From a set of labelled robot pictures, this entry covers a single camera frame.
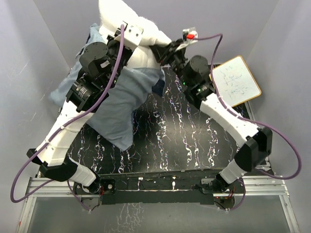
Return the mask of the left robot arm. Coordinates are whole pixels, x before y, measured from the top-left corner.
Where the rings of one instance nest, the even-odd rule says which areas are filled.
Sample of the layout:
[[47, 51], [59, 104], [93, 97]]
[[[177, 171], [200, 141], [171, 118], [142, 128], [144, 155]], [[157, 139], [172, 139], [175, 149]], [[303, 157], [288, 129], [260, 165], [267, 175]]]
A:
[[42, 144], [27, 152], [45, 177], [59, 182], [71, 180], [91, 194], [99, 191], [98, 175], [69, 158], [67, 152], [81, 128], [106, 99], [109, 88], [114, 87], [141, 39], [142, 34], [134, 29], [124, 32], [118, 29], [107, 37], [107, 43], [86, 45], [79, 58], [82, 67], [66, 94], [60, 115]]

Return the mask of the blue pillowcase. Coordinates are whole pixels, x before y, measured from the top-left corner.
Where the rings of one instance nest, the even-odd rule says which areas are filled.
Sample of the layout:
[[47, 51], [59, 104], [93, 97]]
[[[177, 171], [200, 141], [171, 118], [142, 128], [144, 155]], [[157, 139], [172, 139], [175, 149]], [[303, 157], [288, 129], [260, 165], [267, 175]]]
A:
[[[151, 33], [150, 39], [157, 33], [165, 37], [166, 42], [170, 39], [161, 32], [150, 20], [140, 17], [140, 26], [143, 27], [143, 36]], [[86, 44], [76, 55], [76, 58], [83, 53], [84, 48], [93, 42], [107, 42], [107, 28], [104, 25], [93, 24]], [[62, 107], [66, 94], [76, 81], [78, 72], [82, 68], [79, 61], [69, 72], [68, 76], [51, 92], [49, 99], [58, 107]], [[127, 150], [133, 144], [133, 114], [152, 92], [163, 96], [165, 87], [165, 73], [156, 62], [149, 47], [139, 46], [124, 67], [114, 88], [111, 88], [106, 99], [101, 103], [98, 110], [88, 120], [87, 124], [97, 131], [110, 143], [121, 150]]]

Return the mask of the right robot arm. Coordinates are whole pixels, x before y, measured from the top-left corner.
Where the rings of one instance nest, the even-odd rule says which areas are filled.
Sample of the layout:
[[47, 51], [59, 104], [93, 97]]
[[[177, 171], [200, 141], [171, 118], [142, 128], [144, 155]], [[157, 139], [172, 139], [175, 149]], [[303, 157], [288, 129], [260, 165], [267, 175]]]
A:
[[229, 192], [236, 180], [254, 170], [270, 155], [272, 131], [243, 119], [231, 107], [222, 106], [216, 86], [209, 77], [207, 59], [201, 55], [185, 58], [186, 45], [182, 39], [166, 46], [152, 45], [150, 49], [158, 63], [171, 66], [185, 87], [183, 93], [187, 101], [214, 119], [238, 144], [240, 149], [233, 160], [213, 180], [197, 186], [203, 190]]

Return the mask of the white pillow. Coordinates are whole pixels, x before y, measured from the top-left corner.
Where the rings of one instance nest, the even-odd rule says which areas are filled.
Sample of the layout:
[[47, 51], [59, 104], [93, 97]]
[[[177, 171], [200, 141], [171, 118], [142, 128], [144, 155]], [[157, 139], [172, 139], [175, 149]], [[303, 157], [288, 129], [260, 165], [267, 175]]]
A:
[[133, 50], [127, 63], [128, 68], [160, 69], [150, 46], [166, 46], [171, 43], [158, 27], [150, 20], [140, 17], [122, 0], [100, 0], [98, 3], [101, 25], [99, 33], [108, 41], [121, 25], [125, 26], [124, 45]]

